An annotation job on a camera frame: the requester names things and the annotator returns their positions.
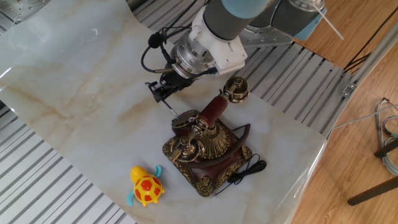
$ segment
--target gray cable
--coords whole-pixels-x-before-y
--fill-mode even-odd
[[[383,110],[380,110],[380,108],[381,108],[381,106],[384,104],[384,103],[387,103],[388,101],[387,100],[382,100],[380,103],[379,103],[379,105],[377,106],[377,109],[376,109],[376,112],[382,112]],[[387,139],[387,141],[384,141],[383,140],[383,130],[382,130],[382,126],[381,126],[381,120],[380,120],[380,115],[379,115],[379,113],[378,114],[376,114],[376,121],[377,121],[377,128],[378,128],[378,131],[379,131],[379,143],[380,143],[380,148],[382,148],[382,147],[384,147],[385,145],[387,145],[387,144],[389,144],[391,141],[393,141],[393,140],[395,140],[395,138],[394,137],[391,137],[391,138],[389,138],[389,139]],[[392,162],[391,161],[391,159],[390,159],[390,157],[388,156],[388,153],[383,157],[383,158],[381,158],[382,159],[382,161],[383,161],[383,164],[384,164],[384,166],[387,168],[387,170],[391,173],[391,174],[393,174],[393,175],[395,175],[395,176],[398,176],[398,166],[397,165],[395,165],[394,164],[394,162]]]
[[[342,124],[342,125],[339,125],[339,126],[337,126],[337,127],[334,127],[333,129],[338,129],[338,128],[341,128],[341,127],[343,127],[343,126],[346,126],[347,124],[351,124],[351,123],[354,123],[354,122],[357,122],[357,121],[362,121],[362,120],[364,120],[364,119],[371,118],[371,117],[373,117],[374,115],[377,115],[377,114],[379,114],[379,113],[381,113],[381,112],[383,112],[383,111],[385,111],[385,110],[388,110],[388,109],[391,109],[391,108],[394,108],[394,107],[398,107],[398,105],[388,106],[388,107],[386,107],[386,108],[384,108],[384,109],[381,109],[381,110],[379,110],[379,111],[374,112],[373,114],[367,115],[367,116],[365,116],[365,117],[363,117],[363,118],[355,119],[355,120],[353,120],[353,121],[348,121],[347,123],[344,123],[344,124]]]

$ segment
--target yellow toy turtle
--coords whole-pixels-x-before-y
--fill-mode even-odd
[[[142,202],[145,207],[148,203],[158,203],[159,197],[165,190],[158,177],[162,174],[162,168],[156,167],[155,175],[148,174],[148,172],[140,167],[135,166],[131,169],[131,181],[134,183],[134,190],[127,196],[127,203],[132,206],[132,199],[134,196],[138,201]]]

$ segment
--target white cable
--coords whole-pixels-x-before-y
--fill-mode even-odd
[[[342,36],[342,34],[340,34],[340,32],[338,32],[338,30],[336,29],[336,27],[334,27],[334,25],[328,20],[328,18],[326,18],[326,16],[324,15],[324,13],[321,12],[321,10],[315,5],[315,1],[312,3],[312,6],[319,12],[319,14],[321,14],[322,18],[325,19],[325,21],[329,24],[329,26],[336,32],[336,34],[342,39],[344,40],[344,37]]]
[[[362,121],[362,120],[364,120],[364,119],[371,118],[371,117],[373,117],[374,115],[377,115],[377,114],[379,114],[379,113],[381,113],[381,112],[383,112],[383,111],[385,111],[385,110],[388,110],[388,109],[391,109],[391,108],[394,108],[394,107],[398,107],[398,105],[388,106],[388,107],[386,107],[386,108],[384,108],[384,109],[381,109],[381,110],[379,110],[379,111],[374,112],[373,114],[367,115],[367,116],[365,116],[365,117],[363,117],[363,118],[355,119],[355,120],[353,120],[353,121],[348,121],[347,123],[344,123],[344,124],[342,124],[342,125],[339,125],[339,126],[337,126],[337,127],[334,127],[333,129],[338,129],[338,128],[341,128],[341,127],[343,127],[343,126],[346,126],[347,124],[351,124],[351,123],[354,123],[354,122],[357,122],[357,121]]]
[[[381,108],[381,106],[384,103],[388,103],[388,101],[387,100],[382,100],[379,103],[379,105],[377,106],[376,112],[380,113],[382,111],[382,110],[380,110],[380,108]],[[391,137],[391,138],[387,139],[387,141],[384,142],[384,140],[383,140],[383,130],[382,130],[382,126],[381,126],[381,120],[380,120],[379,113],[376,115],[376,121],[377,121],[377,128],[378,128],[378,131],[379,131],[380,148],[382,148],[382,147],[386,146],[387,144],[389,144],[391,141],[395,140],[395,138]],[[394,162],[391,161],[390,157],[388,156],[388,153],[385,156],[383,156],[381,158],[381,160],[383,161],[384,166],[387,168],[387,170],[391,174],[393,174],[395,176],[398,176],[398,166],[395,165]]]

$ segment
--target white marble table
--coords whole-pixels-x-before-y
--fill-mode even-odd
[[[251,123],[246,144],[268,166],[199,196],[162,153],[173,117],[144,85],[159,79],[139,64],[150,34],[123,0],[52,0],[0,40],[0,99],[140,224],[290,223],[326,139],[254,95],[230,104],[221,119]],[[148,58],[165,63],[160,52]],[[168,102],[201,110],[227,78],[203,78]],[[164,168],[159,204],[127,205],[136,165]]]

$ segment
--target metal grating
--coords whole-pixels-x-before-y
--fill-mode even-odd
[[[135,223],[9,108],[0,110],[0,223]]]

